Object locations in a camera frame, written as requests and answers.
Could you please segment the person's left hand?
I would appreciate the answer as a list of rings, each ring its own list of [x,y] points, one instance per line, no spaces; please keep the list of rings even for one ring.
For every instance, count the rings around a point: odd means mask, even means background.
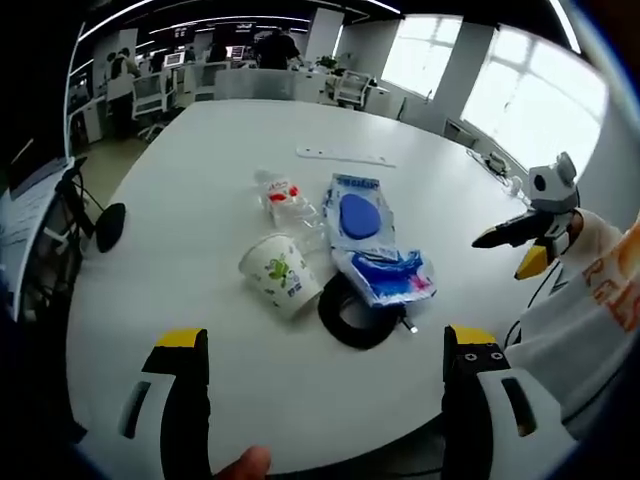
[[[266,447],[252,446],[236,461],[213,478],[218,480],[264,480],[271,467],[271,453]]]

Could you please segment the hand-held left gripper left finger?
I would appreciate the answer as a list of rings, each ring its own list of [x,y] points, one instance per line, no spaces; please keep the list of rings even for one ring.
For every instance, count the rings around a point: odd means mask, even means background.
[[[106,479],[209,479],[208,334],[170,330],[86,426],[79,450]]]

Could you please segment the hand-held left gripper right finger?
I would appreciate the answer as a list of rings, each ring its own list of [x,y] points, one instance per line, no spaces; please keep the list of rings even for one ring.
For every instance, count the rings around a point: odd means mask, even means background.
[[[444,329],[443,479],[546,479],[576,441],[556,399],[478,328]]]

